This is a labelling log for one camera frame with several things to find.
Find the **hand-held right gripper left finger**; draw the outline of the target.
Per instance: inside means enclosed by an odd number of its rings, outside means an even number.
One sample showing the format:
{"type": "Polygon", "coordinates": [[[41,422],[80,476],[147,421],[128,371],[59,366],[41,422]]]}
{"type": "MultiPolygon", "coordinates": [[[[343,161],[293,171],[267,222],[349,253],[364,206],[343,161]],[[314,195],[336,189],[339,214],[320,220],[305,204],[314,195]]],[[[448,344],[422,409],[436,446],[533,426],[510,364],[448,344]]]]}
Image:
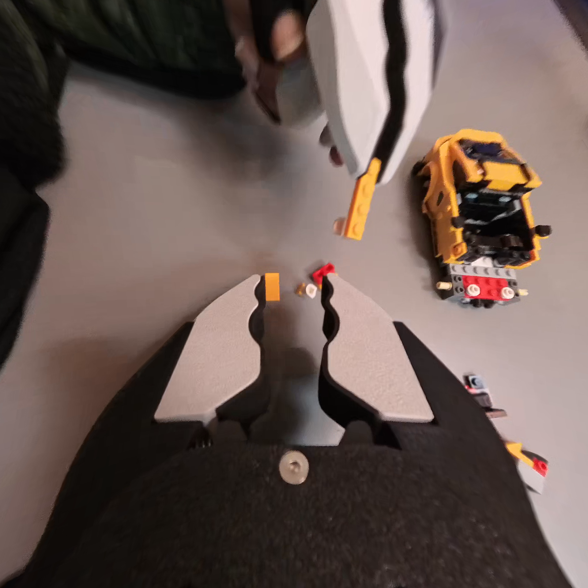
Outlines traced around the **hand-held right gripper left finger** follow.
{"type": "Polygon", "coordinates": [[[155,411],[157,422],[232,420],[248,428],[266,412],[265,306],[266,276],[252,275],[195,317],[155,411]]]}

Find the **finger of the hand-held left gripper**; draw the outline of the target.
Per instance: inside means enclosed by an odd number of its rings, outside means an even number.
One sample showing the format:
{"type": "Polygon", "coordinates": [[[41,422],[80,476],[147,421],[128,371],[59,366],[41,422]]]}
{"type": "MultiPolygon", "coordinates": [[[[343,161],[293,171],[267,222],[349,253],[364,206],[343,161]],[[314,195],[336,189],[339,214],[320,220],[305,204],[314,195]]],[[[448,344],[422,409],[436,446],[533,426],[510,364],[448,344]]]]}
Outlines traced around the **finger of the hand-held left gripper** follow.
{"type": "Polygon", "coordinates": [[[397,33],[397,1],[316,1],[306,22],[326,123],[319,143],[338,151],[353,178],[367,171],[390,114],[387,61],[397,33]]]}
{"type": "Polygon", "coordinates": [[[440,1],[383,1],[388,43],[384,74],[389,111],[376,143],[382,167],[378,182],[390,181],[402,163],[432,97],[445,33],[440,1]]]}

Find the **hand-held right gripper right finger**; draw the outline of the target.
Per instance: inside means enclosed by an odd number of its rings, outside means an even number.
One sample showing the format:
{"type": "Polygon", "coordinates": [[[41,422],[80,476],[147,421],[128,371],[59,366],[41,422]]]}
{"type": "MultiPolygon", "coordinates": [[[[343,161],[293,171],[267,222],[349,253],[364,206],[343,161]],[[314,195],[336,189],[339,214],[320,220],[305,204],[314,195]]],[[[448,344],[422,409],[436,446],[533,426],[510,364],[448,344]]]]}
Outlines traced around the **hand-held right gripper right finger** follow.
{"type": "Polygon", "coordinates": [[[425,424],[431,409],[396,324],[374,300],[338,275],[322,281],[326,344],[319,404],[339,426],[365,422],[425,424]]]}

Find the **orange lego plate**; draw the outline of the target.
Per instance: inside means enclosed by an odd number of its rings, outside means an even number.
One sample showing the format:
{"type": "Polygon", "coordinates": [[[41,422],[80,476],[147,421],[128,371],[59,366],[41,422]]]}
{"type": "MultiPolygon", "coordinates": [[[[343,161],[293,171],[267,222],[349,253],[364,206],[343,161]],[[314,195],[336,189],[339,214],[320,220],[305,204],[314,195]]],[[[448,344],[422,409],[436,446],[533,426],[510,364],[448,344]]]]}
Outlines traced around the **orange lego plate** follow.
{"type": "Polygon", "coordinates": [[[362,240],[381,165],[380,159],[372,158],[367,171],[356,181],[343,230],[347,239],[362,240]]]}

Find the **red grey lego subassembly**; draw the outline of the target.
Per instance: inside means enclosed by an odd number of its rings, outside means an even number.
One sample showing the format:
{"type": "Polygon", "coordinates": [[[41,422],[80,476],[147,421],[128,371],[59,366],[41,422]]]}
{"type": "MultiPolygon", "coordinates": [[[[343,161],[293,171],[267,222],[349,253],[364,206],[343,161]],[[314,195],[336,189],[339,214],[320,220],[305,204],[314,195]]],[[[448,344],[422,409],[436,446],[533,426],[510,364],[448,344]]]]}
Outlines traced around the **red grey lego subassembly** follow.
{"type": "Polygon", "coordinates": [[[465,389],[473,396],[489,419],[507,417],[507,412],[504,409],[494,407],[489,388],[480,375],[467,373],[464,375],[463,381],[465,389]]]}

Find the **yellow lego car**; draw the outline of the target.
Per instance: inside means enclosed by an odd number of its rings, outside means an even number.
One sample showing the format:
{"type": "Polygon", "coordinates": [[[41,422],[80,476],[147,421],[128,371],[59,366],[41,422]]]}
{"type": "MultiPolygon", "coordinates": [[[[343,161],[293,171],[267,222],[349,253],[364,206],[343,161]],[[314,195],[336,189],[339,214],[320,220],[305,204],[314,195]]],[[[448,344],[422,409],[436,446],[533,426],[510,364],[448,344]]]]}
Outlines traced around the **yellow lego car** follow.
{"type": "Polygon", "coordinates": [[[501,134],[462,129],[438,138],[413,167],[437,261],[435,291],[462,307],[504,307],[527,295],[517,270],[540,260],[552,233],[537,224],[534,169],[501,134]]]}

